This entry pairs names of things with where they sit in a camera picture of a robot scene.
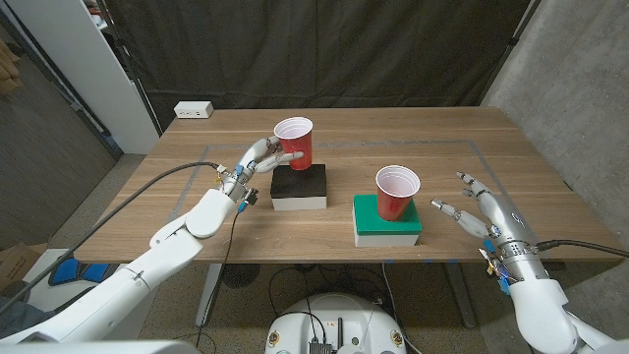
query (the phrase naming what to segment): green box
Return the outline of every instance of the green box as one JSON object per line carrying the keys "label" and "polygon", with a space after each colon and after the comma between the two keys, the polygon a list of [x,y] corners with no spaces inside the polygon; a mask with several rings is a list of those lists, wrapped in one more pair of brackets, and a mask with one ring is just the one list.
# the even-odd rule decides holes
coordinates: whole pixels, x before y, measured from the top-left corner
{"label": "green box", "polygon": [[377,195],[354,196],[354,211],[359,236],[419,235],[422,232],[413,199],[397,221],[386,221],[377,214]]}

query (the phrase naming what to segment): red cup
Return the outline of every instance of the red cup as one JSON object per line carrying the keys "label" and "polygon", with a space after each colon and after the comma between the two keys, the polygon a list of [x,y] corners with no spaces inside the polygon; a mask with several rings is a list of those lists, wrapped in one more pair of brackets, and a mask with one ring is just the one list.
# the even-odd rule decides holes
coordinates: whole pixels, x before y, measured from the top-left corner
{"label": "red cup", "polygon": [[382,167],[375,174],[377,184],[377,214],[387,221],[395,221],[413,196],[420,190],[421,182],[415,172],[404,166]]}
{"label": "red cup", "polygon": [[290,161],[294,170],[305,170],[313,164],[313,122],[305,117],[293,117],[277,123],[273,130],[284,152],[302,151],[304,157]]}

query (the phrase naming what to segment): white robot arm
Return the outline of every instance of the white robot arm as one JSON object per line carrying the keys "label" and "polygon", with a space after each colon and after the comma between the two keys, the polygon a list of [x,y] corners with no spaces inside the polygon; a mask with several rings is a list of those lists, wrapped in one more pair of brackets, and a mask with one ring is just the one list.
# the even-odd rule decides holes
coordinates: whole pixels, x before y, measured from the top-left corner
{"label": "white robot arm", "polygon": [[593,350],[590,352],[615,343],[563,309],[568,299],[561,285],[549,278],[537,255],[532,231],[516,210],[469,174],[458,172],[457,176],[470,186],[470,190],[464,190],[463,194],[479,202],[479,208],[491,221],[491,226],[486,227],[471,214],[440,200],[433,200],[432,204],[453,217],[471,235],[490,239],[499,250],[497,259],[491,259],[484,250],[481,253],[490,267],[508,282],[516,321],[524,339],[535,349],[548,354],[575,352],[579,338],[586,342],[586,351]]}
{"label": "white robot arm", "polygon": [[0,340],[0,344],[34,341],[78,342],[106,336],[162,281],[186,266],[202,249],[199,238],[214,235],[225,219],[256,202],[257,190],[247,182],[255,172],[268,172],[302,152],[272,155],[281,150],[277,137],[251,146],[232,172],[219,166],[223,187],[210,189],[189,212],[162,227],[150,249],[120,269],[52,319]]}

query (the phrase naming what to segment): power outlet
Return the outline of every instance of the power outlet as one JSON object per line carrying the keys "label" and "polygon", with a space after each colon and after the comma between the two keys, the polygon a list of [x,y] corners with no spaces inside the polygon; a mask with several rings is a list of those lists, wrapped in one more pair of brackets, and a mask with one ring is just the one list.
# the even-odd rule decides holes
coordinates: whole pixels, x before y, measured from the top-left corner
{"label": "power outlet", "polygon": [[210,101],[181,101],[175,106],[177,118],[209,118],[213,111]]}

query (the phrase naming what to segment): black curtain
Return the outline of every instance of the black curtain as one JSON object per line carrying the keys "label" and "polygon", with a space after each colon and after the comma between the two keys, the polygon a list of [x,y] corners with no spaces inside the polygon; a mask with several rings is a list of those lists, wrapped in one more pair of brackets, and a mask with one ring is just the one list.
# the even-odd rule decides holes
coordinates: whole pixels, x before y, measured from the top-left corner
{"label": "black curtain", "polygon": [[108,0],[163,127],[217,109],[478,105],[529,0]]}

